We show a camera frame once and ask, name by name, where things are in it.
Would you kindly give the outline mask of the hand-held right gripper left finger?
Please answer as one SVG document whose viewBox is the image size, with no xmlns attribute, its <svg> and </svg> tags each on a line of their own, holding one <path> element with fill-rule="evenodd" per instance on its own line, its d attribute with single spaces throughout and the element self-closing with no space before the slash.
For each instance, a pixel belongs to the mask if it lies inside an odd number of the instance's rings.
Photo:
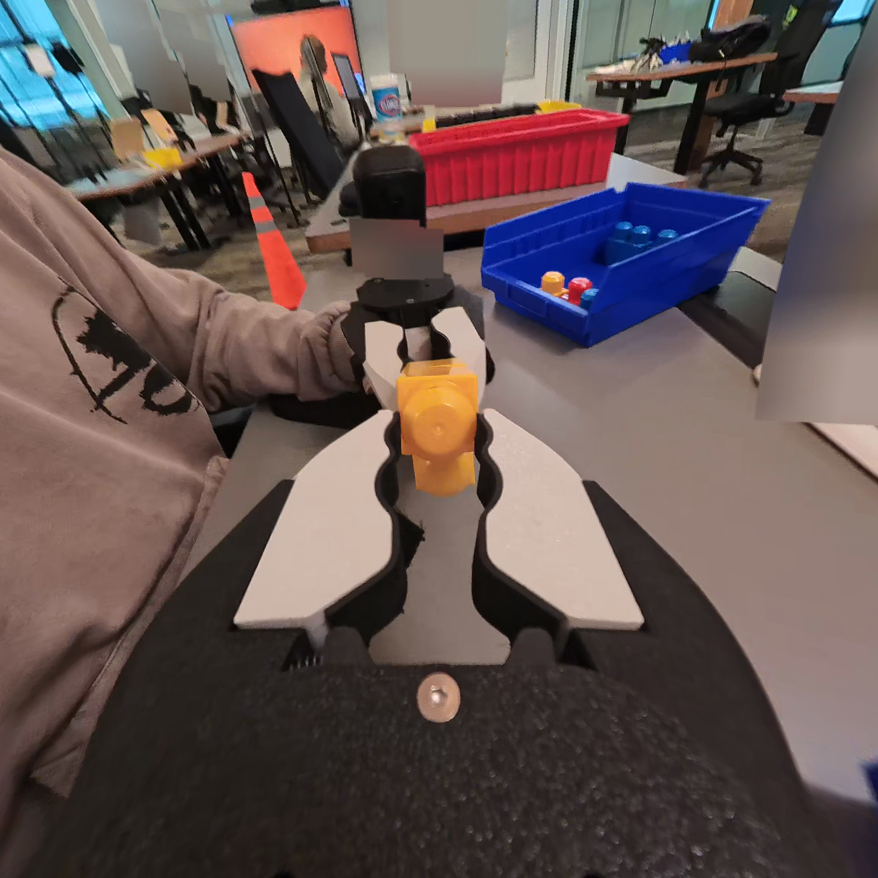
<svg viewBox="0 0 878 878">
<path fill-rule="evenodd" d="M 401 616 L 424 539 L 398 510 L 401 422 L 381 410 L 297 474 L 234 616 L 239 630 L 299 629 L 322 649 L 347 628 L 366 646 Z"/>
</svg>

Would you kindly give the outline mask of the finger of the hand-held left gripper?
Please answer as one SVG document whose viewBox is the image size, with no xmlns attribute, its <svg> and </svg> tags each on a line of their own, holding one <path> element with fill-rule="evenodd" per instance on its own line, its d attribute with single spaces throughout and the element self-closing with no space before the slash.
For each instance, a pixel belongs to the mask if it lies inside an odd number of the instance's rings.
<svg viewBox="0 0 878 878">
<path fill-rule="evenodd" d="M 364 327 L 364 376 L 383 409 L 399 410 L 397 384 L 408 353 L 406 331 L 387 321 Z"/>
<path fill-rule="evenodd" d="M 482 401 L 488 377 L 488 351 L 477 326 L 461 306 L 445 308 L 431 319 L 431 329 L 445 339 L 450 358 L 461 361 L 477 377 L 477 405 Z"/>
</svg>

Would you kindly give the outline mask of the black office chair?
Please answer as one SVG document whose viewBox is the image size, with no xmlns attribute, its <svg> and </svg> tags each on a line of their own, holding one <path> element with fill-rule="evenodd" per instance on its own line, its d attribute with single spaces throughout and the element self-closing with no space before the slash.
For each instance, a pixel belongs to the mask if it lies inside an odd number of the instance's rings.
<svg viewBox="0 0 878 878">
<path fill-rule="evenodd" d="M 756 92 L 735 91 L 708 100 L 704 114 L 719 124 L 717 136 L 728 131 L 728 144 L 709 155 L 701 173 L 698 187 L 706 189 L 709 179 L 718 170 L 736 165 L 750 173 L 750 183 L 758 186 L 763 179 L 762 159 L 736 148 L 736 139 L 743 126 L 774 120 L 788 115 L 793 105 L 784 94 L 802 83 L 810 56 L 818 46 L 840 1 L 795 2 L 787 8 L 774 52 L 775 59 L 765 66 Z"/>
</svg>

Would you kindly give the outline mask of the white wipes canister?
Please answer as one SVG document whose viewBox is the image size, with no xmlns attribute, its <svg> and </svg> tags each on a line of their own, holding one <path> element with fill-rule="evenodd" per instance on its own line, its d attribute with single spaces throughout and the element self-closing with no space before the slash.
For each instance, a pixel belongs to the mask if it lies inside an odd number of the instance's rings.
<svg viewBox="0 0 878 878">
<path fill-rule="evenodd" d="M 405 75 L 385 73 L 369 77 L 369 93 L 375 124 L 390 131 L 403 131 L 410 96 Z"/>
</svg>

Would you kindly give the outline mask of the person's left forearm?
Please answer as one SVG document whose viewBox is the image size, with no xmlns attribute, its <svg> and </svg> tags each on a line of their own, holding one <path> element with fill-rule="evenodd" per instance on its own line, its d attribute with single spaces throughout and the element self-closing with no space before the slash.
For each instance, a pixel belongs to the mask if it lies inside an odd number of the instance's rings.
<svg viewBox="0 0 878 878">
<path fill-rule="evenodd" d="M 190 271 L 145 264 L 142 273 L 139 339 L 210 411 L 271 395 L 324 401 L 357 391 L 342 330 L 349 302 L 291 311 Z"/>
</svg>

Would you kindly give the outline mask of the orange traffic cone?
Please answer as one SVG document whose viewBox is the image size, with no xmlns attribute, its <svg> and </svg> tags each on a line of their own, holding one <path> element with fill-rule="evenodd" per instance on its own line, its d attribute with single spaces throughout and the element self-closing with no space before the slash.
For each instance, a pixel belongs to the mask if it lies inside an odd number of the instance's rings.
<svg viewBox="0 0 878 878">
<path fill-rule="evenodd" d="M 306 280 L 281 234 L 268 203 L 257 188 L 254 176 L 241 172 L 264 268 L 273 302 L 287 310 L 299 309 L 305 295 Z"/>
</svg>

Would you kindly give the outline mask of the cluttered wooden desk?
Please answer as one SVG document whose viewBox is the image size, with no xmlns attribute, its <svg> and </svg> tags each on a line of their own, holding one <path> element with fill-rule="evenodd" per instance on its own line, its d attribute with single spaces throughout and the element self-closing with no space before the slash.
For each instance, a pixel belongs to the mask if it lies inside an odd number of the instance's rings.
<svg viewBox="0 0 878 878">
<path fill-rule="evenodd" d="M 756 68 L 776 58 L 777 54 L 770 52 L 731 60 L 669 64 L 655 70 L 636 72 L 600 73 L 595 70 L 587 75 L 586 81 L 595 84 L 598 97 L 620 100 L 623 114 L 631 114 L 637 103 L 666 96 L 675 82 L 695 85 L 696 91 L 689 105 L 673 168 L 676 175 L 684 177 L 696 169 L 694 156 L 701 156 L 696 142 L 710 89 L 715 83 L 729 79 L 740 70 Z"/>
</svg>

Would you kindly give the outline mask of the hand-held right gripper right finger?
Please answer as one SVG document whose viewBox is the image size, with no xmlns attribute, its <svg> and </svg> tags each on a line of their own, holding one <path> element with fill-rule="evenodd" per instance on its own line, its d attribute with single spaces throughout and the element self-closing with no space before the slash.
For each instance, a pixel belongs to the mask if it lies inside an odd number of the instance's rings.
<svg viewBox="0 0 878 878">
<path fill-rule="evenodd" d="M 639 631 L 644 617 L 584 480 L 495 409 L 477 419 L 482 514 L 471 569 L 477 612 L 510 642 L 540 629 Z"/>
</svg>

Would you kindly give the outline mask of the wooden desk with black legs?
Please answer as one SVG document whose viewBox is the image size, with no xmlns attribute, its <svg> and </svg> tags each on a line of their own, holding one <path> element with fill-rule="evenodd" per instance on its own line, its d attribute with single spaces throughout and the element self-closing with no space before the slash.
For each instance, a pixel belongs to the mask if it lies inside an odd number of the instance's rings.
<svg viewBox="0 0 878 878">
<path fill-rule="evenodd" d="M 244 134 L 201 139 L 195 143 L 194 149 L 181 155 L 178 165 L 170 169 L 130 164 L 77 179 L 65 187 L 81 203 L 131 199 L 138 193 L 149 192 L 164 205 L 180 234 L 185 252 L 211 251 L 220 244 L 220 240 L 212 241 L 208 237 L 186 196 L 182 175 L 192 170 L 207 170 L 218 187 L 230 218 L 235 221 L 242 219 L 244 210 L 222 157 L 233 153 L 247 141 L 248 137 Z"/>
</svg>

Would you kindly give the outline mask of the black plastic bin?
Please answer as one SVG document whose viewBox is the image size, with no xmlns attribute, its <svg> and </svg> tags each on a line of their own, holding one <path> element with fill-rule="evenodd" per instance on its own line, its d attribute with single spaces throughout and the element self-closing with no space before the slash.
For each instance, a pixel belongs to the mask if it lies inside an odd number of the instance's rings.
<svg viewBox="0 0 878 878">
<path fill-rule="evenodd" d="M 538 104 L 503 104 L 485 108 L 473 108 L 438 115 L 434 119 L 434 128 L 444 129 L 454 126 L 465 126 L 482 122 L 490 122 L 507 118 L 518 118 L 538 114 Z"/>
</svg>

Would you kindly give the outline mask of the red plastic bin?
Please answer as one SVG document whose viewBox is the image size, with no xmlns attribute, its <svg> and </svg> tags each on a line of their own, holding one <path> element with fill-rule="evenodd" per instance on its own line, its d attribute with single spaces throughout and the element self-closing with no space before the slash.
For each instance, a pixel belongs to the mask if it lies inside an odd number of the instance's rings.
<svg viewBox="0 0 878 878">
<path fill-rule="evenodd" d="M 570 189 L 603 182 L 626 114 L 572 109 L 414 134 L 428 206 Z"/>
</svg>

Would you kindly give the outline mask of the black leaning board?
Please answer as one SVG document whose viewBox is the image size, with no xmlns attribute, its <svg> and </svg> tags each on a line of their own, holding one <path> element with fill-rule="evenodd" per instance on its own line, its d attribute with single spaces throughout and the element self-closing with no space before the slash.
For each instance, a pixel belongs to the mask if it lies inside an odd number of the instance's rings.
<svg viewBox="0 0 878 878">
<path fill-rule="evenodd" d="M 305 171 L 309 191 L 326 199 L 343 175 L 343 160 L 322 123 L 314 117 L 294 75 L 253 69 L 252 76 L 288 141 L 291 157 Z"/>
</svg>

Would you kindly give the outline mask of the black bag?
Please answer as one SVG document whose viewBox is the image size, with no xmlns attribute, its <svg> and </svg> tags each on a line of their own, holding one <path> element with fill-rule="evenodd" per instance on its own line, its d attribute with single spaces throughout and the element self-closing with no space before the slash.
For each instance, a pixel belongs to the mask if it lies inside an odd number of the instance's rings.
<svg viewBox="0 0 878 878">
<path fill-rule="evenodd" d="M 727 62 L 755 54 L 769 39 L 772 26 L 767 16 L 749 16 L 713 30 L 703 28 L 688 51 L 692 63 Z"/>
</svg>

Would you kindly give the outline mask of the black wrist rest pad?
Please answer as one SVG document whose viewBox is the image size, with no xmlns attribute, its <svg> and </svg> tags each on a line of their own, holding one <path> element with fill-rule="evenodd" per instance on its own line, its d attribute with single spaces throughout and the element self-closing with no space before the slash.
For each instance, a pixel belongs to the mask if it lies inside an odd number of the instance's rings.
<svg viewBox="0 0 878 878">
<path fill-rule="evenodd" d="M 270 411 L 291 423 L 351 430 L 381 411 L 373 394 L 360 390 L 345 392 L 321 401 L 302 401 L 292 394 L 272 394 L 267 399 Z"/>
</svg>

